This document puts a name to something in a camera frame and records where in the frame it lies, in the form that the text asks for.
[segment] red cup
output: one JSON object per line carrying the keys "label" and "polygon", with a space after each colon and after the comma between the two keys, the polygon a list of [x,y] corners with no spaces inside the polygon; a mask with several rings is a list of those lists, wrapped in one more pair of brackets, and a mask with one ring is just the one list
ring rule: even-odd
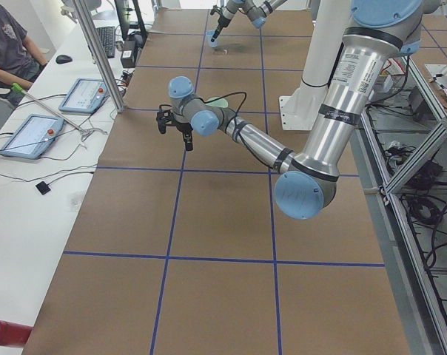
{"label": "red cup", "polygon": [[30,337],[32,327],[0,320],[0,345],[23,348]]}

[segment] person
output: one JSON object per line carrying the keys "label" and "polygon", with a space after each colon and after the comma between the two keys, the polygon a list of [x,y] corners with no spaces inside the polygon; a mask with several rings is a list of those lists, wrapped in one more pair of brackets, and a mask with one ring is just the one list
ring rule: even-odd
{"label": "person", "polygon": [[[0,87],[18,83],[29,89],[47,64],[46,58],[27,31],[0,5]],[[18,106],[22,94],[10,92],[5,98]]]}

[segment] computer keyboard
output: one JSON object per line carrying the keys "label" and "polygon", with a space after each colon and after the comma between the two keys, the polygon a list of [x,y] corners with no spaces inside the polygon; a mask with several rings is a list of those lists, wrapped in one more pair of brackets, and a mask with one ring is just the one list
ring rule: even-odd
{"label": "computer keyboard", "polygon": [[97,33],[107,58],[115,57],[115,28],[114,26],[98,27]]}

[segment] black mouse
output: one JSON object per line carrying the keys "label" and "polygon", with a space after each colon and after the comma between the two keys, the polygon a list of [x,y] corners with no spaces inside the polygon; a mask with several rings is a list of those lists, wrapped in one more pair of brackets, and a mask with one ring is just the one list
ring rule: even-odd
{"label": "black mouse", "polygon": [[60,54],[56,57],[57,64],[69,63],[70,61],[73,61],[73,59],[65,54]]}

